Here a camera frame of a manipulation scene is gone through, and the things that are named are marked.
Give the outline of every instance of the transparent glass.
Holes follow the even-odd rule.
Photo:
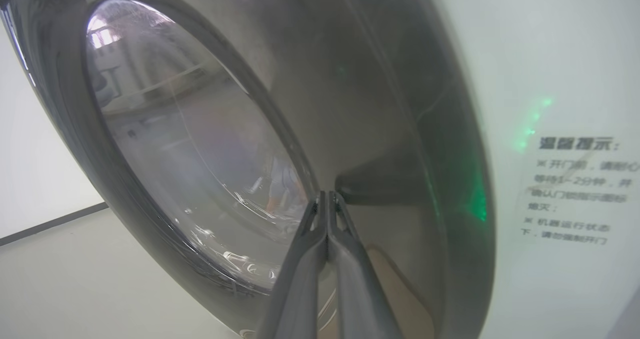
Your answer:
[[[103,2],[86,40],[98,106],[151,197],[227,273],[272,288],[307,193],[262,111],[202,43],[146,4]]]

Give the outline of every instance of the white surface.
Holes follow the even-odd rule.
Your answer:
[[[0,247],[0,338],[240,339],[110,209]]]
[[[0,238],[103,202],[36,98],[0,28]]]
[[[551,201],[553,219],[611,225],[606,245],[521,229],[526,205],[543,202],[530,191],[533,175],[548,174],[530,162],[551,155],[538,149],[541,136],[613,136],[620,150],[591,157],[594,172],[603,160],[640,161],[640,1],[436,1],[471,84],[496,199],[496,273],[481,337],[602,339],[640,284],[638,172],[627,175],[626,204]]]

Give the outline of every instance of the round glass window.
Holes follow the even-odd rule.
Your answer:
[[[226,273],[270,289],[308,194],[243,86],[183,27],[134,0],[87,26],[105,122],[151,197]]]

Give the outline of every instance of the washing machine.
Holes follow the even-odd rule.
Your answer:
[[[405,338],[640,335],[638,0],[0,4],[92,184],[238,335],[320,191]]]

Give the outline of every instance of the front-loading washer door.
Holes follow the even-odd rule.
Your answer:
[[[428,0],[2,0],[43,106],[154,259],[254,330],[301,208],[349,207],[406,337],[477,337],[494,220]],[[335,323],[320,275],[318,328]]]

